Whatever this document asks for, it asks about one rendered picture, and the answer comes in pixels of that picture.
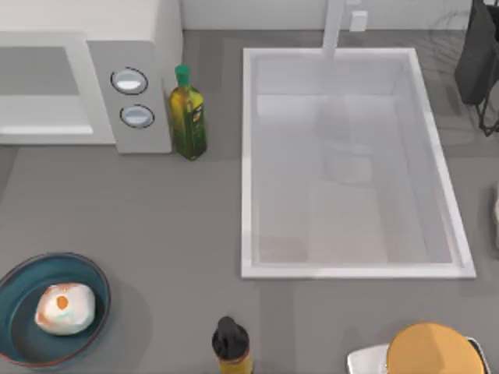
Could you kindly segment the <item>green olive oil bottle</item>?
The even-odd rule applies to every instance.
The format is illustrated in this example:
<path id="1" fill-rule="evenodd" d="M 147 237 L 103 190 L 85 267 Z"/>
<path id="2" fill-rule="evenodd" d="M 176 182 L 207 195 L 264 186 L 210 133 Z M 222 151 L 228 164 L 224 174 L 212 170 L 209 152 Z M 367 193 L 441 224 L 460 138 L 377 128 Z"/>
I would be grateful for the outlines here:
<path id="1" fill-rule="evenodd" d="M 189 66 L 176 66 L 175 78 L 177 87 L 168 98 L 175 150 L 185 159 L 194 161 L 207 150 L 204 98 L 191 85 Z"/>

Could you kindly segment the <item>white sink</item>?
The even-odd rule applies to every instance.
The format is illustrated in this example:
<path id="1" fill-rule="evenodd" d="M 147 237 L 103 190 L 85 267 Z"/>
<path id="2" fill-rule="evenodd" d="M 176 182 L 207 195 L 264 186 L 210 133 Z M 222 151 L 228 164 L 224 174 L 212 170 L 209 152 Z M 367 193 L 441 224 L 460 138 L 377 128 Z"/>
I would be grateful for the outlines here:
<path id="1" fill-rule="evenodd" d="M 241 275 L 473 279 L 413 48 L 245 48 Z"/>

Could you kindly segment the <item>microwave knob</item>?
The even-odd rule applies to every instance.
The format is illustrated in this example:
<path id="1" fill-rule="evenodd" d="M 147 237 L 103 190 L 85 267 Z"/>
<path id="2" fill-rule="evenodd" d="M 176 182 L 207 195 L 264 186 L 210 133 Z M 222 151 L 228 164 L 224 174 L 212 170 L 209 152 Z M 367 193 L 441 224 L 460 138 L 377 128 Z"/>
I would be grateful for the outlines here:
<path id="1" fill-rule="evenodd" d="M 125 95 L 141 94 L 148 87 L 147 77 L 140 70 L 131 67 L 114 71 L 111 74 L 110 80 L 111 85 L 119 93 Z"/>
<path id="2" fill-rule="evenodd" d="M 154 123 L 155 117 L 151 109 L 135 104 L 120 110 L 121 121 L 133 129 L 145 129 Z"/>

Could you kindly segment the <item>yellow bottle with black cap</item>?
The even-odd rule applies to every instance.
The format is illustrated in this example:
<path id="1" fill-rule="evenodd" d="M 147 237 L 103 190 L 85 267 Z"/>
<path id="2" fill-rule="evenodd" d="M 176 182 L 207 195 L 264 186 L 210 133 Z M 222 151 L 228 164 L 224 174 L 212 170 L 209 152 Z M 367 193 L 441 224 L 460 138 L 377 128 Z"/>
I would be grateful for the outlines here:
<path id="1" fill-rule="evenodd" d="M 211 338 L 220 374 L 253 374 L 250 336 L 231 316 L 223 316 Z"/>

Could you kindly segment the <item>tall white tap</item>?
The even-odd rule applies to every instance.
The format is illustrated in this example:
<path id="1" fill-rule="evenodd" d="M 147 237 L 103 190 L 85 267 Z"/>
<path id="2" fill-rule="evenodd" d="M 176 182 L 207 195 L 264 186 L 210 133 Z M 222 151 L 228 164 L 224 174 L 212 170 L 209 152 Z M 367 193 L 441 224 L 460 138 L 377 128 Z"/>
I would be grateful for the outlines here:
<path id="1" fill-rule="evenodd" d="M 344 8 L 345 0 L 327 0 L 322 52 L 328 59 L 334 57 Z"/>

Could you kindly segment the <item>pale microwave oven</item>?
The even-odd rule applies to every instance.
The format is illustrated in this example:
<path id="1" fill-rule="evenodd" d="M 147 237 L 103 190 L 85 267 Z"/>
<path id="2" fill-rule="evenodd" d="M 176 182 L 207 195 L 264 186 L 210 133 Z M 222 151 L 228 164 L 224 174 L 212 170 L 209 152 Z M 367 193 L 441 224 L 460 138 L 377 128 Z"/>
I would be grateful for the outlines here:
<path id="1" fill-rule="evenodd" d="M 179 0 L 0 0 L 0 145 L 170 153 L 167 96 L 182 46 Z M 126 67 L 147 77 L 143 93 L 111 85 Z M 152 125 L 121 121 L 135 104 L 152 110 Z"/>

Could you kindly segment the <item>silver metal base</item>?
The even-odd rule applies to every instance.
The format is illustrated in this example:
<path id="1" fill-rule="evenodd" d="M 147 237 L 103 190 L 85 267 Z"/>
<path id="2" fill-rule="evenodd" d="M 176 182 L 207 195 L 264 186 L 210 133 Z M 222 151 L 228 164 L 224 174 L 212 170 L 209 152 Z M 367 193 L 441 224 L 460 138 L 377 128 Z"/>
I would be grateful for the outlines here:
<path id="1" fill-rule="evenodd" d="M 346 359 L 348 374 L 388 374 L 388 348 L 389 344 L 378 344 L 349 353 Z"/>

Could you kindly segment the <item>white round food item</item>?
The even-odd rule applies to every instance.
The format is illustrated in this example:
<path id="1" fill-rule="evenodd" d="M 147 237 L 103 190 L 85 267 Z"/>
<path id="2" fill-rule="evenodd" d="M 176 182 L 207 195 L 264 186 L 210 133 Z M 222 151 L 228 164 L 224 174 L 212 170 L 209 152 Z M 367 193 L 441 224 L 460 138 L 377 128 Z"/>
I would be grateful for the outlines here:
<path id="1" fill-rule="evenodd" d="M 80 333 L 94 321 L 96 297 L 85 284 L 50 285 L 40 297 L 34 322 L 44 332 L 69 336 Z"/>

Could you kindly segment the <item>orange round lid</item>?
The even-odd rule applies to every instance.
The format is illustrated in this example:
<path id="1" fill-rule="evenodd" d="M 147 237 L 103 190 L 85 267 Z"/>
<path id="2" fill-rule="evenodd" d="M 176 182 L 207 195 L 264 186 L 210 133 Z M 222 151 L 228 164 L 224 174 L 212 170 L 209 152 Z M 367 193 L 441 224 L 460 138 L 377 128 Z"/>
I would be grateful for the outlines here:
<path id="1" fill-rule="evenodd" d="M 486 374 L 479 353 L 457 330 L 419 322 L 399 330 L 386 354 L 387 374 Z"/>

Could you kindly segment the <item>blue bowl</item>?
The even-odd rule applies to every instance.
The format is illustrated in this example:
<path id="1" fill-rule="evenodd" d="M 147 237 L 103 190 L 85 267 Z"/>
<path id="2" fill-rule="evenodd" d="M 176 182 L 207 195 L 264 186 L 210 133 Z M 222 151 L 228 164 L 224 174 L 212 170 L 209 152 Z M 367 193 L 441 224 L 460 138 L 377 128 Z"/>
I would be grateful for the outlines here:
<path id="1" fill-rule="evenodd" d="M 34 319 L 44 291 L 61 283 L 85 284 L 96 298 L 94 321 L 72 336 L 46 333 Z M 32 370 L 71 365 L 98 345 L 110 308 L 108 278 L 92 259 L 71 252 L 25 259 L 0 279 L 0 357 Z"/>

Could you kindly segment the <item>white wall socket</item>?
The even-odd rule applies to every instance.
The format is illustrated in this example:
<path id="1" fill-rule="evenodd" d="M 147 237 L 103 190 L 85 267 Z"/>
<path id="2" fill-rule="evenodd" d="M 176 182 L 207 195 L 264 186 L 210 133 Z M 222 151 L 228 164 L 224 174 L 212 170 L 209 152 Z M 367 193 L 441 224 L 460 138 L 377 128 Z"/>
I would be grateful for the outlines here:
<path id="1" fill-rule="evenodd" d="M 368 12 L 365 10 L 355 10 L 351 13 L 349 25 L 350 32 L 363 32 L 367 28 Z"/>

